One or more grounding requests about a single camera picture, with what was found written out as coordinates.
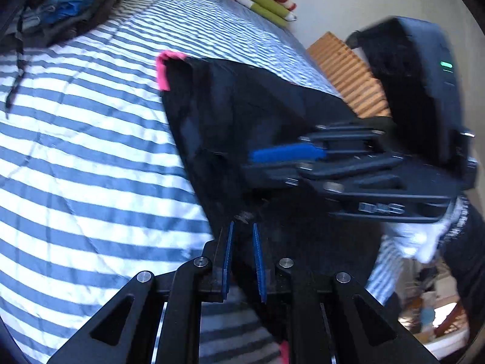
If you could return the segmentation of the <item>right forearm dark sleeve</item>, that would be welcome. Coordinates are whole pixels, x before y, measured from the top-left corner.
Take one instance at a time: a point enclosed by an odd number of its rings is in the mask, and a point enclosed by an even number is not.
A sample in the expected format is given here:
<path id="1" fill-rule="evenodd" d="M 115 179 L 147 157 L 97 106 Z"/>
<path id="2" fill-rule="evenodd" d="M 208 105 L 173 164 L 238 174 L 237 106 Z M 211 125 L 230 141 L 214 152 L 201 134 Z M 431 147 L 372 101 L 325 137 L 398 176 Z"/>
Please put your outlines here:
<path id="1" fill-rule="evenodd" d="M 466 196 L 459 197 L 455 210 L 439 252 L 455 278 L 474 339 L 484 324 L 484 220 Z"/>

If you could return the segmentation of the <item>right hand white glove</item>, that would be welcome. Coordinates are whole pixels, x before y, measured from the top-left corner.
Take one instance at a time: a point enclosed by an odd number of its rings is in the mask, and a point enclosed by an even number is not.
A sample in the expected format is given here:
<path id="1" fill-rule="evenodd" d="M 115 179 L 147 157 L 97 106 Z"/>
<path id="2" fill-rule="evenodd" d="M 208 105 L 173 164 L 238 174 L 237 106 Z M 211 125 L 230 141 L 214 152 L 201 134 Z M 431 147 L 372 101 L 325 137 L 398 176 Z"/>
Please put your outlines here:
<path id="1" fill-rule="evenodd" d="M 440 220 L 431 224 L 384 223 L 385 235 L 402 257 L 428 264 L 441 243 L 460 234 L 468 220 L 469 205 L 467 197 L 460 196 Z"/>

